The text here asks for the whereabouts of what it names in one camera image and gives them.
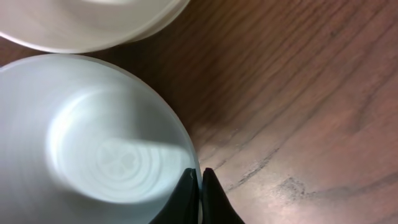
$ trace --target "cup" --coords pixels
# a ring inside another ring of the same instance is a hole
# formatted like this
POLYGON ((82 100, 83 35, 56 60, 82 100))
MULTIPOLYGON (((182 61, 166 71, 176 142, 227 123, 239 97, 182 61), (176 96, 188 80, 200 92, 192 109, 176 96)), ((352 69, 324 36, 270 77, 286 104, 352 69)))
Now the cup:
POLYGON ((2 0, 0 36, 53 53, 85 53, 141 40, 189 0, 2 0))
POLYGON ((79 55, 0 68, 2 223, 149 223, 186 168, 192 142, 140 79, 79 55))

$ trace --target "plastic container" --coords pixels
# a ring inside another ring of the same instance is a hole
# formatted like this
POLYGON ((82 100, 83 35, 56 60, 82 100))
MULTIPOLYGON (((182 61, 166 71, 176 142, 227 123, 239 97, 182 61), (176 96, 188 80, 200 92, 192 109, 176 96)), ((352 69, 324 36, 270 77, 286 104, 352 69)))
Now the plastic container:
POLYGON ((0 36, 53 53, 85 53, 143 39, 189 0, 2 0, 0 36))
POLYGON ((200 167, 175 113, 109 63, 41 55, 0 68, 0 222, 148 223, 200 167))

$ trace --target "wooden table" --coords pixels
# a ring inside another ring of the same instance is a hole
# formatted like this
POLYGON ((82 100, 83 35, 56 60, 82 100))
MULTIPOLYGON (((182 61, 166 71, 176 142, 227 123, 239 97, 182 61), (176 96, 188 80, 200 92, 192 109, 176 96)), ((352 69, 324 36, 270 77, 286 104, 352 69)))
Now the wooden table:
MULTIPOLYGON (((398 1, 193 0, 89 54, 172 106, 246 223, 398 223, 398 1)), ((41 54, 0 40, 0 65, 41 54)))

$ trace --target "white dish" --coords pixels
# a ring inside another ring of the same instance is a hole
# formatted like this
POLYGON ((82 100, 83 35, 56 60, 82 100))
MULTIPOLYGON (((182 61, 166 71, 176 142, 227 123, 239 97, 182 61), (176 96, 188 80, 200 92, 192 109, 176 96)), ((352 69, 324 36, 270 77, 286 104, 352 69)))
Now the white dish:
POLYGON ((189 0, 2 0, 0 36, 36 50, 85 53, 148 37, 189 0))
POLYGON ((148 223, 201 173, 174 112, 109 63, 41 55, 0 68, 1 223, 148 223))

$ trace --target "black object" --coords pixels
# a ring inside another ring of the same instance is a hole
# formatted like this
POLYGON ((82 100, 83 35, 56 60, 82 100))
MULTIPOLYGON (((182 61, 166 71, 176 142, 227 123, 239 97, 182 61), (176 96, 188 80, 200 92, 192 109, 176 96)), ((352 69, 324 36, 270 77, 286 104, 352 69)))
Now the black object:
POLYGON ((197 224, 202 198, 203 224, 244 224, 234 211, 213 169, 203 173, 202 193, 195 169, 185 169, 169 201, 151 224, 197 224))

